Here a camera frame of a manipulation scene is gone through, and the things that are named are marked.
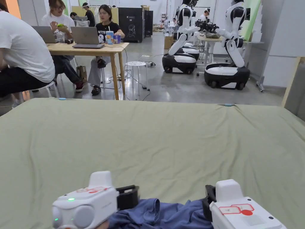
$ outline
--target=person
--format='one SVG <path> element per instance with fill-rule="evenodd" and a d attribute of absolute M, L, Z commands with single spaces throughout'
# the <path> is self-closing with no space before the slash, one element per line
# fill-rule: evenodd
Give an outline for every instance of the person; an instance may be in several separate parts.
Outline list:
<path fill-rule="evenodd" d="M 90 10 L 89 6 L 90 5 L 86 2 L 83 4 L 83 8 L 87 11 L 85 16 L 87 16 L 88 21 L 90 21 L 89 27 L 95 27 L 94 15 L 93 15 L 92 11 Z"/>
<path fill-rule="evenodd" d="M 121 38 L 125 37 L 125 34 L 120 29 L 119 25 L 112 22 L 111 9 L 107 5 L 101 5 L 99 8 L 99 16 L 101 23 L 96 25 L 100 42 L 106 42 L 106 31 L 113 31 L 114 35 L 121 35 Z M 92 95 L 98 95 L 101 92 L 101 69 L 106 67 L 110 62 L 109 56 L 94 57 L 91 61 L 91 70 L 88 76 L 88 83 L 93 84 Z"/>
<path fill-rule="evenodd" d="M 3 4 L 0 22 L 0 97 L 13 94 L 14 108 L 21 103 L 19 92 L 47 86 L 55 67 L 40 35 Z"/>
<path fill-rule="evenodd" d="M 75 26 L 74 21 L 67 15 L 63 14 L 66 5 L 62 0 L 49 0 L 50 12 L 42 18 L 42 26 L 50 26 L 55 36 L 65 34 L 65 39 L 73 39 L 71 27 Z M 64 24 L 64 27 L 58 27 L 58 24 Z M 58 74 L 64 73 L 68 79 L 76 85 L 76 92 L 83 91 L 83 82 L 77 75 L 70 61 L 74 56 L 52 56 L 55 64 L 55 84 L 57 85 Z"/>
<path fill-rule="evenodd" d="M 70 13 L 70 18 L 72 18 L 72 20 L 74 20 L 75 16 L 77 16 L 77 13 L 75 12 Z"/>
<path fill-rule="evenodd" d="M 210 9 L 206 8 L 204 10 L 204 13 L 200 16 L 199 19 L 202 20 L 202 21 L 206 21 L 209 18 L 210 18 Z"/>

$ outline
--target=glasses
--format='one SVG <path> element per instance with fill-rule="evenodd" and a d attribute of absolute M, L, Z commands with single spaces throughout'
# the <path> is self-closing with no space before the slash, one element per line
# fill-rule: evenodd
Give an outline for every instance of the glasses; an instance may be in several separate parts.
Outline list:
<path fill-rule="evenodd" d="M 54 9 L 56 9 L 56 10 L 63 10 L 63 6 L 54 7 Z"/>

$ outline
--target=cardboard box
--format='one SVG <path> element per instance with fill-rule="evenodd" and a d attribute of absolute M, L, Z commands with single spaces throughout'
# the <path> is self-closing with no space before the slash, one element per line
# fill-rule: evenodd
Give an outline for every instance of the cardboard box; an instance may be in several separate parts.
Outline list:
<path fill-rule="evenodd" d="M 150 5 L 141 5 L 144 10 L 149 11 Z"/>
<path fill-rule="evenodd" d="M 170 49 L 172 47 L 172 44 L 174 42 L 174 37 L 172 36 L 166 36 L 164 38 L 164 49 Z"/>

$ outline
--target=silver laptop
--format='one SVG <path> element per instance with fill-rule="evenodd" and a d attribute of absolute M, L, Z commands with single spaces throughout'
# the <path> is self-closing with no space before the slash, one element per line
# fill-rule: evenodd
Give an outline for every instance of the silver laptop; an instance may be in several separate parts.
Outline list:
<path fill-rule="evenodd" d="M 76 45 L 73 48 L 100 49 L 104 45 L 99 43 L 96 27 L 71 27 Z"/>
<path fill-rule="evenodd" d="M 45 43 L 56 43 L 54 33 L 50 26 L 32 26 L 34 30 L 42 37 Z"/>

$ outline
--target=black box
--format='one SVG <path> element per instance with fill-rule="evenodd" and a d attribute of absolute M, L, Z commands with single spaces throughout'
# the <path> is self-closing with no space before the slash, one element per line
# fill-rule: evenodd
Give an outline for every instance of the black box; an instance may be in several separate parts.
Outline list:
<path fill-rule="evenodd" d="M 153 11 L 145 10 L 145 36 L 153 34 Z"/>
<path fill-rule="evenodd" d="M 119 7 L 119 24 L 125 34 L 124 41 L 142 42 L 145 38 L 145 10 Z"/>

